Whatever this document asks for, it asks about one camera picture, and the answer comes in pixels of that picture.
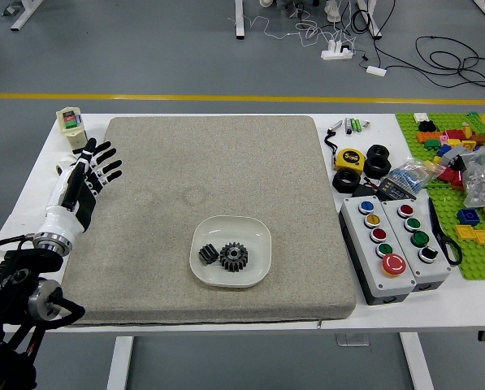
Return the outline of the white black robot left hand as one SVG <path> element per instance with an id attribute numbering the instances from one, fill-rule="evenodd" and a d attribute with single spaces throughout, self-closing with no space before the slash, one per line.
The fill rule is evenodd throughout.
<path id="1" fill-rule="evenodd" d="M 58 170 L 58 181 L 48 201 L 45 221 L 35 235 L 73 242 L 91 223 L 97 195 L 122 175 L 121 160 L 110 141 L 88 140 L 75 162 Z"/>

